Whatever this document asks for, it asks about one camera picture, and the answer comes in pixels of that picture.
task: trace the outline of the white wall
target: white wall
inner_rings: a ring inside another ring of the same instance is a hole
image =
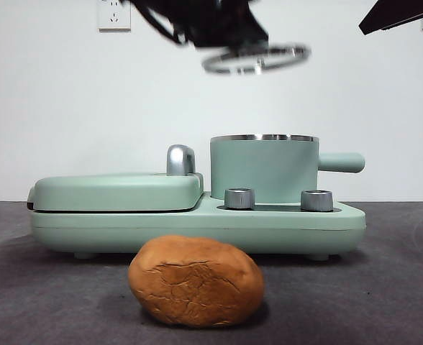
[[[423,201],[423,32],[413,22],[364,37],[374,2],[258,1],[271,42],[312,56],[228,78],[134,9],[131,32],[100,33],[93,0],[0,0],[0,200],[25,200],[47,176],[164,171],[174,143],[194,148],[209,188],[210,137],[276,132],[365,155],[361,174],[319,174],[339,200]]]

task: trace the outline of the pot handle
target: pot handle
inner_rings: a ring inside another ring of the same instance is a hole
[[[365,158],[356,152],[320,153],[319,170],[341,173],[359,173],[365,167]]]

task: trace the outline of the sandwich maker lid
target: sandwich maker lid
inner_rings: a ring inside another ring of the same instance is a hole
[[[29,192],[28,208],[46,212],[181,211],[193,208],[203,191],[199,173],[44,178]]]

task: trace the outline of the silver handle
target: silver handle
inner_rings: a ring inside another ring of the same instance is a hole
[[[187,176],[195,172],[194,150],[186,145],[171,145],[167,151],[167,176]]]

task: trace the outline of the black object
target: black object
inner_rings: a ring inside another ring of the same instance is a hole
[[[268,34],[254,18],[248,0],[128,0],[159,33],[184,45],[242,47],[267,44]],[[153,12],[168,18],[166,29]]]
[[[366,35],[423,18],[423,0],[378,0],[359,28]]]

